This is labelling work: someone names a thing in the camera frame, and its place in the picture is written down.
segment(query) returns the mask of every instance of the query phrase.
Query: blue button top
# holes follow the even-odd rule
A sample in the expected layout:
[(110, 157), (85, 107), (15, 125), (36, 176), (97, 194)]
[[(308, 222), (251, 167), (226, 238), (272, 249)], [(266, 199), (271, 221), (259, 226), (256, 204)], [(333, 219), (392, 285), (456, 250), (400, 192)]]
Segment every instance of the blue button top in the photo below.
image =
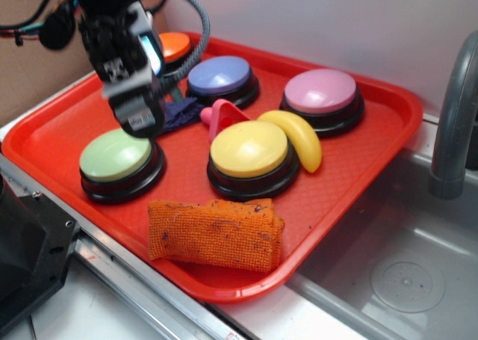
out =
[(243, 58), (219, 56), (197, 64), (187, 77), (190, 90), (206, 95), (238, 89), (249, 78), (249, 64)]

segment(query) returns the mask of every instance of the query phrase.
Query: yellow banana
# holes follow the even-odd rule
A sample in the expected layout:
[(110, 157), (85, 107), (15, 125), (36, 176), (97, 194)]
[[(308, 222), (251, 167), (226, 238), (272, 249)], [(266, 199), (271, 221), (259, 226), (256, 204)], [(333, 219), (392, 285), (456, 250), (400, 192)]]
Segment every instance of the yellow banana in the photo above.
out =
[(311, 125), (301, 116), (288, 111), (268, 111), (258, 120), (270, 122), (280, 127), (291, 140), (302, 166), (313, 173), (322, 162), (322, 147), (319, 137)]

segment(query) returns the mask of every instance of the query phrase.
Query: faucet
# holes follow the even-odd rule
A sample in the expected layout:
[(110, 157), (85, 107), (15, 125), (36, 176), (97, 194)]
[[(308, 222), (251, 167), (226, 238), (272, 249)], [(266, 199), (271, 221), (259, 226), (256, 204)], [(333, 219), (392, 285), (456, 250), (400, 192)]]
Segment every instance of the faucet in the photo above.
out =
[(465, 168), (478, 169), (478, 30), (463, 43), (441, 109), (429, 192), (452, 200), (463, 192)]

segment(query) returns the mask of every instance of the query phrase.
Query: stainless steel sink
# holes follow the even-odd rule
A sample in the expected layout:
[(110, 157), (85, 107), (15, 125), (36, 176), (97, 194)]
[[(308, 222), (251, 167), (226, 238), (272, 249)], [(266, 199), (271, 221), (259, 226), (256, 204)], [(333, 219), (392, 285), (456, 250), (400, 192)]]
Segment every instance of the stainless steel sink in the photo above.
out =
[(402, 151), (288, 285), (368, 339), (476, 339), (478, 178), (439, 200), (430, 163)]

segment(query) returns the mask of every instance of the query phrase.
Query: blue cloth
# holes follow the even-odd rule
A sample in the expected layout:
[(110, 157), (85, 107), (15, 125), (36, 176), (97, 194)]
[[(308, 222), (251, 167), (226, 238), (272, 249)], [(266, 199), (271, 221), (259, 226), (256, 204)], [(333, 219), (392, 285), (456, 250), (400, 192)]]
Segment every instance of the blue cloth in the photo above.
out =
[(166, 124), (163, 133), (199, 122), (199, 114), (204, 107), (195, 97), (187, 97), (180, 102), (166, 102)]

